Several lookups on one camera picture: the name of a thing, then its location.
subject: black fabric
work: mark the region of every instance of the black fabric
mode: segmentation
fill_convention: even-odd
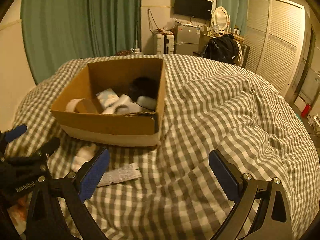
[[[232,33],[209,40],[201,57],[234,65],[233,60],[239,53],[239,47]]]
[[[159,84],[147,77],[136,78],[129,87],[128,96],[133,102],[137,101],[138,97],[146,96],[157,99]]]

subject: fire extinguisher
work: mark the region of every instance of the fire extinguisher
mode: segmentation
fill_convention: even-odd
[[[301,117],[302,118],[307,117],[307,115],[309,114],[310,110],[311,110],[311,105],[307,104],[306,107],[303,109],[303,111],[301,113]]]

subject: wall-mounted tv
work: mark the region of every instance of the wall-mounted tv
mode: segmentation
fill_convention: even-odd
[[[174,0],[174,14],[210,20],[212,2],[208,0]]]

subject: bed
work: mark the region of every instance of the bed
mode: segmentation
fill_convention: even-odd
[[[303,124],[280,94],[248,70],[184,55],[161,55],[166,63],[166,99],[161,145],[156,149],[108,147],[109,170],[137,163],[142,177],[97,188],[85,201],[109,239],[210,239],[230,212],[208,164],[218,149],[239,170],[256,179],[279,177],[289,201],[292,230],[300,237],[319,211],[320,170],[316,149]],[[64,177],[77,150],[90,142],[69,137],[50,106],[89,62],[71,60],[26,95],[14,126],[28,131],[7,154],[30,155],[54,136],[59,150],[49,159],[54,178]],[[61,200],[71,232],[79,236]],[[257,210],[254,203],[242,234]]]

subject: louvered wardrobe door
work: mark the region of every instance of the louvered wardrobe door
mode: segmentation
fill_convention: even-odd
[[[247,31],[244,44],[250,46],[245,68],[256,72],[266,37],[269,17],[269,0],[249,0]]]
[[[267,40],[256,73],[285,95],[301,54],[304,9],[278,0],[270,0],[270,8]]]

